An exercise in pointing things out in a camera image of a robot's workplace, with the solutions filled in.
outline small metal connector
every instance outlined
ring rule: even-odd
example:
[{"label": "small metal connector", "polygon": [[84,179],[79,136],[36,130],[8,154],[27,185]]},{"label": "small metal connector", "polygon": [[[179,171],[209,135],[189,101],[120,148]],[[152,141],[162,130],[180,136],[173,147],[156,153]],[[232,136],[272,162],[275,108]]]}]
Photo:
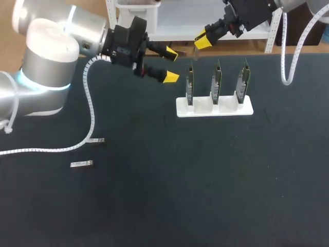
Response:
[{"label": "small metal connector", "polygon": [[194,87],[194,75],[193,66],[189,66],[189,74],[186,77],[186,98],[188,105],[193,105],[193,87]]},{"label": "small metal connector", "polygon": [[104,143],[105,138],[91,138],[86,141],[86,143]]},{"label": "small metal connector", "polygon": [[236,96],[239,104],[243,104],[245,100],[245,96],[248,89],[249,79],[250,79],[250,69],[249,65],[247,63],[247,60],[245,60],[243,64],[243,68],[241,70],[241,73],[239,74],[239,77],[237,79],[236,84]]},{"label": "small metal connector", "polygon": [[73,162],[71,163],[71,168],[75,167],[82,167],[82,166],[93,166],[94,162],[93,161],[81,161],[81,162]]},{"label": "small metal connector", "polygon": [[211,98],[213,104],[218,104],[218,99],[221,91],[221,83],[222,83],[222,70],[220,61],[218,60],[215,64],[215,71],[212,76],[211,81]]}]

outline white spiral cable wrap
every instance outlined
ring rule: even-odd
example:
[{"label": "white spiral cable wrap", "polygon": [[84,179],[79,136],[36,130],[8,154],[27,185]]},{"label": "white spiral cable wrap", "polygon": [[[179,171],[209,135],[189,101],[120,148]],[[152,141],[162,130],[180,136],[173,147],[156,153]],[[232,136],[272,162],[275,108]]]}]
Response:
[{"label": "white spiral cable wrap", "polygon": [[314,25],[318,20],[320,20],[321,17],[324,16],[329,11],[329,4],[323,7],[314,17],[312,20],[309,22],[307,27],[305,28],[304,32],[302,33],[302,36],[299,39],[299,42],[297,44],[293,61],[291,63],[290,67],[290,73],[288,80],[286,79],[286,72],[285,72],[285,54],[286,54],[286,40],[287,40],[287,26],[288,26],[288,18],[287,18],[287,13],[283,13],[283,33],[282,33],[282,51],[281,51],[281,79],[282,83],[285,85],[290,85],[293,82],[295,71],[296,71],[296,66],[298,62],[298,58],[300,55],[300,52],[303,48],[304,42],[309,34],[309,32],[312,30]]},{"label": "white spiral cable wrap", "polygon": [[90,137],[93,134],[94,128],[95,128],[95,113],[94,113],[94,106],[92,102],[92,98],[90,96],[89,88],[88,88],[88,72],[90,67],[97,61],[104,60],[107,62],[111,62],[110,57],[105,56],[105,55],[98,55],[91,60],[88,61],[86,64],[84,71],[83,71],[83,87],[86,93],[86,97],[88,100],[89,104],[89,109],[90,109],[90,118],[91,118],[91,123],[90,123],[90,130],[85,137],[84,140],[82,140],[80,143],[68,147],[68,148],[54,148],[54,149],[46,149],[46,148],[22,148],[22,149],[14,149],[14,150],[8,150],[8,151],[0,151],[0,155],[6,155],[6,154],[13,154],[13,153],[27,153],[27,152],[46,152],[46,153],[61,153],[61,152],[68,152],[72,151],[75,149],[78,149],[82,147],[86,142],[90,139]]}]

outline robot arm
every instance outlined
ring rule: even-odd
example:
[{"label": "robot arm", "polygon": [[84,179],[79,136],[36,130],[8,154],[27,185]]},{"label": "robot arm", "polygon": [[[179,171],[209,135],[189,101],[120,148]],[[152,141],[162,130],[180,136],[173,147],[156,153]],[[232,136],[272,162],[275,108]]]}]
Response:
[{"label": "robot arm", "polygon": [[134,75],[145,75],[161,83],[176,82],[179,75],[165,69],[143,64],[146,49],[175,61],[178,54],[169,47],[156,46],[146,33],[147,22],[136,17],[130,28],[107,27],[104,17],[92,14],[63,0],[16,0],[12,25],[17,33],[26,35],[35,19],[47,19],[59,24],[79,44],[80,54],[94,57],[99,53],[111,58],[112,63],[128,67]]},{"label": "robot arm", "polygon": [[[250,31],[270,19],[278,8],[289,12],[307,2],[310,11],[315,14],[329,3],[329,0],[223,0],[226,5],[223,19],[207,25],[195,39],[195,46],[204,49],[216,44],[217,40],[230,32],[237,38],[244,30]],[[329,14],[321,21],[329,23]]]}]

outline white shelf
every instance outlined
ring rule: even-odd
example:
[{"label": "white shelf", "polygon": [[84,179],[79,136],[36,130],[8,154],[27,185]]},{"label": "white shelf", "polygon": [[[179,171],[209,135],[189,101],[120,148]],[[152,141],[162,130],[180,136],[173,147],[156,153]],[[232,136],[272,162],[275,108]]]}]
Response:
[{"label": "white shelf", "polygon": [[[156,33],[151,41],[193,41],[208,25],[224,16],[225,4],[221,0],[162,0]],[[267,39],[270,27],[263,23],[239,39]],[[230,33],[221,40],[235,40]]]}]

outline white cable clip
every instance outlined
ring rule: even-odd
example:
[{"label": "white cable clip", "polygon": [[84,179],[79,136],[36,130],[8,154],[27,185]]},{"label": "white cable clip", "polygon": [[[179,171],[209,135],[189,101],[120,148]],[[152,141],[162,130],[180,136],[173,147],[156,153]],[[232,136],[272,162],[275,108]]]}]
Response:
[{"label": "white cable clip", "polygon": [[3,128],[5,129],[5,133],[6,134],[10,134],[13,129],[12,129],[12,125],[14,124],[14,121],[16,119],[16,115],[17,115],[17,111],[19,109],[19,104],[20,104],[20,97],[19,97],[19,88],[14,80],[14,78],[12,78],[12,76],[5,72],[5,71],[1,71],[0,73],[3,73],[5,76],[7,76],[7,78],[9,79],[12,87],[15,90],[15,95],[14,95],[14,109],[12,111],[10,120],[3,120],[0,122],[0,129],[2,130]]}]

